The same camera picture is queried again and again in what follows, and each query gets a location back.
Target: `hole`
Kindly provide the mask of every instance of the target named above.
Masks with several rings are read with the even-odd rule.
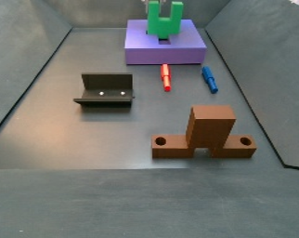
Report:
[[[167,140],[166,140],[166,138],[158,138],[158,139],[155,140],[155,143],[156,143],[158,145],[163,146],[163,145],[167,144]]]
[[[244,145],[247,145],[247,146],[250,146],[250,145],[253,144],[253,141],[251,141],[250,138],[242,138],[242,139],[240,139],[240,142],[242,142],[242,144],[244,144]]]
[[[160,45],[171,45],[171,42],[168,39],[159,39],[159,44]]]

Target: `brown block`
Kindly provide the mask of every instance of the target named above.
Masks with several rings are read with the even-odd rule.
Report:
[[[192,158],[194,148],[187,147],[184,135],[154,135],[152,158]]]
[[[251,158],[257,150],[251,135],[231,135],[223,148],[210,148],[214,158]]]
[[[190,148],[223,147],[236,116],[230,105],[195,105],[186,131]]]

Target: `blue peg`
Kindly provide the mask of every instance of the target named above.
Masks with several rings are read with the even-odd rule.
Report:
[[[203,78],[204,82],[208,84],[212,94],[219,92],[219,88],[215,82],[215,77],[208,66],[203,67]]]

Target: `gray surface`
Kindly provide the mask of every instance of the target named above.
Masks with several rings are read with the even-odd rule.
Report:
[[[299,6],[235,0],[207,31],[285,164],[299,167]]]
[[[31,91],[0,130],[0,168],[186,168],[282,166],[236,82],[202,30],[207,65],[220,92],[212,95],[200,65],[172,65],[172,91],[164,91],[160,66],[127,66],[126,29],[76,29],[50,61]],[[132,109],[83,109],[82,72],[134,75]],[[184,134],[194,104],[231,104],[236,134],[255,136],[253,160],[152,160],[151,135]]]
[[[127,27],[130,19],[146,19],[146,5],[142,0],[44,0],[68,19],[75,27]],[[203,0],[184,2],[184,19],[192,19],[204,27],[231,0]],[[170,12],[167,1],[163,15]]]
[[[0,1],[0,123],[70,30],[46,2]]]
[[[299,171],[0,170],[0,237],[299,238]]]

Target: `purple block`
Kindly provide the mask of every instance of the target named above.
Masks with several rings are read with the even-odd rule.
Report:
[[[147,20],[130,20],[126,37],[127,64],[203,63],[206,44],[192,20],[182,21],[182,32],[167,41],[147,34]]]

